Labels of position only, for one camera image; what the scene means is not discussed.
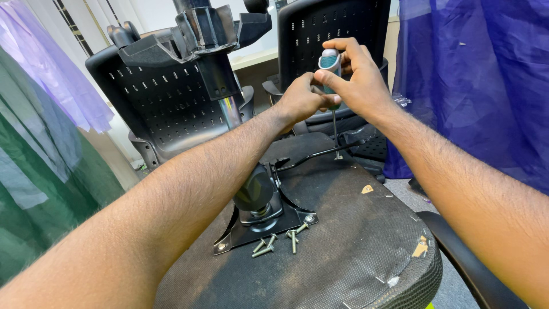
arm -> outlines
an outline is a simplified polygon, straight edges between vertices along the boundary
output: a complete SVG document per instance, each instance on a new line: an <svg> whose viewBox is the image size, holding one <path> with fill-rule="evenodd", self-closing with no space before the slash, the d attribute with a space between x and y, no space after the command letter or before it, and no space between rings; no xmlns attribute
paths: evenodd
<svg viewBox="0 0 549 309"><path fill-rule="evenodd" d="M208 227L273 139L329 101L296 79L274 107L181 153L0 290L2 308L152 307L170 266Z"/></svg>
<svg viewBox="0 0 549 309"><path fill-rule="evenodd" d="M349 82L327 71L327 84L398 148L436 209L475 255L532 307L549 307L549 197L462 151L390 98L368 50L354 38L324 43L345 49Z"/></svg>

curtain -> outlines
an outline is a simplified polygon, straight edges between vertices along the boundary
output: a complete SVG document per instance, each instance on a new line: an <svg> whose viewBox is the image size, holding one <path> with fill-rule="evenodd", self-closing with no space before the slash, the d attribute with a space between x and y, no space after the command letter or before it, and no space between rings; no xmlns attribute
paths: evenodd
<svg viewBox="0 0 549 309"><path fill-rule="evenodd" d="M400 0L393 93L472 156L549 194L549 2ZM412 173L388 142L388 178Z"/></svg>
<svg viewBox="0 0 549 309"><path fill-rule="evenodd" d="M0 46L48 93L72 122L98 133L114 113L32 12L18 0L0 3Z"/></svg>
<svg viewBox="0 0 549 309"><path fill-rule="evenodd" d="M124 193L71 119L0 48L0 285Z"/></svg>

black metal lever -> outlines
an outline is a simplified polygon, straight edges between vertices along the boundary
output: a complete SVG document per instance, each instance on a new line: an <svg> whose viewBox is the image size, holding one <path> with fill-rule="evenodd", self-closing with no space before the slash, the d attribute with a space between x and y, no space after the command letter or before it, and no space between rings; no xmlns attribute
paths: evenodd
<svg viewBox="0 0 549 309"><path fill-rule="evenodd" d="M354 143L350 143L350 144L347 144L345 146L340 146L340 147L337 147L337 148L332 148L332 149L328 149L328 150L324 150L324 151L321 151L321 152L317 152L317 153L313 153L313 154L310 154L308 156L306 156L305 158L295 162L294 164L292 165L289 165L289 166L286 166L286 167L281 167L281 168L277 168L276 171L277 172L282 172L283 170L287 170L287 169L290 169L290 168L294 168L296 166L299 166L301 164L303 164L303 162L309 160L309 159L312 159L314 157L318 157L318 156L322 156L322 155L326 155L328 153L332 153L332 152L336 152L336 151L340 151L340 150L344 150L344 149L347 149L347 148L350 148L350 147L354 147L354 146L360 146L360 145L364 145L366 144L366 141L365 140L358 140Z"/></svg>

hand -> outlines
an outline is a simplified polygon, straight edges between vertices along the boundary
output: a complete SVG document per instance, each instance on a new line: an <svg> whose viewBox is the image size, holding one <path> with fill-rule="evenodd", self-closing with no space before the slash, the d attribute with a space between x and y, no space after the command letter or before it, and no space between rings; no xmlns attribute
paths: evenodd
<svg viewBox="0 0 549 309"><path fill-rule="evenodd" d="M335 95L326 95L311 83L316 83L313 73L307 72L296 78L288 87L284 96L272 108L279 111L285 119L282 132L288 132L316 111L323 112L334 104Z"/></svg>
<svg viewBox="0 0 549 309"><path fill-rule="evenodd" d="M350 81L326 71L315 72L318 82L332 88L357 115L372 124L384 115L395 112L392 101L377 65L366 46L359 46L354 37L336 38L322 44L324 48L345 50L341 54L342 74L352 73Z"/></svg>

screwdriver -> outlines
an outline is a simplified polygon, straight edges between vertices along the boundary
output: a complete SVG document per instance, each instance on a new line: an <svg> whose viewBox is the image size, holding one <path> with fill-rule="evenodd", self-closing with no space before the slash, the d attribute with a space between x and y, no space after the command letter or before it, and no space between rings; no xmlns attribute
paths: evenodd
<svg viewBox="0 0 549 309"><path fill-rule="evenodd" d="M339 51L334 48L325 49L322 52L322 56L318 59L318 67L323 70L330 71L335 75L341 77L341 55L339 54ZM324 85L324 93L326 93L327 95L333 95L335 94L335 91L330 87ZM340 106L341 106L341 103L328 108L330 111L332 111L332 119L334 121L334 142L336 147L338 147L339 145L338 145L338 129L335 123L335 111ZM336 160L343 159L343 156L339 155L339 151L335 152L335 159Z"/></svg>

